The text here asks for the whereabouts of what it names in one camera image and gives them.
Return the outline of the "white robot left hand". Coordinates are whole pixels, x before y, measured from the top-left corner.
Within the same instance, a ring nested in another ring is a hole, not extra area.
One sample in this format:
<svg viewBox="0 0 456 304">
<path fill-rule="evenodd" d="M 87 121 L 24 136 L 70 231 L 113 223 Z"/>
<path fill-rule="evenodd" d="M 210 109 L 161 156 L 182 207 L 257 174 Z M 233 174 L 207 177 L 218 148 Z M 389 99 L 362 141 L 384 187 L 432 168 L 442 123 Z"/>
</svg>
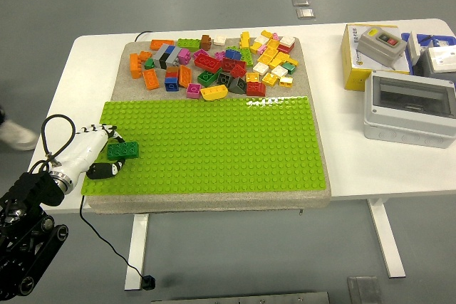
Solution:
<svg viewBox="0 0 456 304">
<path fill-rule="evenodd" d="M 114 177 L 125 165 L 125 158 L 114 163 L 95 163 L 98 155 L 106 146 L 109 138 L 122 143 L 125 140 L 116 132 L 113 125 L 91 125 L 76 133 L 70 145 L 58 156 L 60 166 L 54 167 L 50 175 L 54 179 L 75 185 L 81 174 L 89 179 L 108 179 Z"/>
</svg>

